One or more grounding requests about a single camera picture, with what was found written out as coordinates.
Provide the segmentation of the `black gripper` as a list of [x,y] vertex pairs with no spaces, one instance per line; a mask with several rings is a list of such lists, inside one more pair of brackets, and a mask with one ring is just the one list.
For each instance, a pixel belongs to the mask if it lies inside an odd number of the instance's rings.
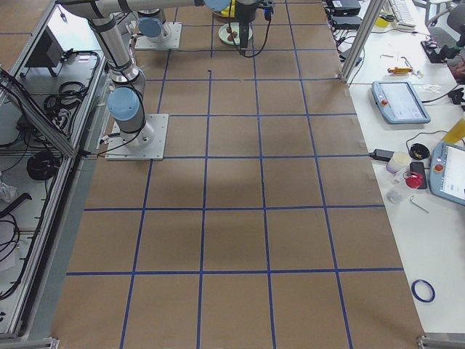
[[250,23],[255,19],[256,1],[237,0],[235,2],[235,17],[239,24],[239,50],[246,51],[248,47],[248,31]]

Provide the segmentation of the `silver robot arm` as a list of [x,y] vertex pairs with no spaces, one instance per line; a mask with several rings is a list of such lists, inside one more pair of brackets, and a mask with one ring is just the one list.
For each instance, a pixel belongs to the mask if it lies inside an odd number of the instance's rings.
[[150,144],[154,130],[148,125],[143,108],[145,76],[125,44],[114,14],[139,12],[139,31],[156,38],[163,33],[160,14],[174,7],[202,7],[220,12],[230,1],[58,1],[69,13],[87,20],[110,66],[116,90],[108,96],[107,106],[116,121],[123,146],[143,148]]
[[141,10],[137,16],[139,32],[149,41],[161,43],[169,38],[171,31],[162,9]]

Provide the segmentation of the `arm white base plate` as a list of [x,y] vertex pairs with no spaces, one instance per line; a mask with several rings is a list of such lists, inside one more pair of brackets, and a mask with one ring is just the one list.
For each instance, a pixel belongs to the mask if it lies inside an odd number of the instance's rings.
[[161,24],[139,23],[139,37],[136,40],[136,50],[166,51],[179,49],[182,33],[180,22]]
[[139,135],[121,133],[114,121],[112,132],[120,133],[109,140],[109,151],[104,153],[108,161],[162,161],[166,147],[166,135],[169,125],[168,114],[146,114],[145,127]]

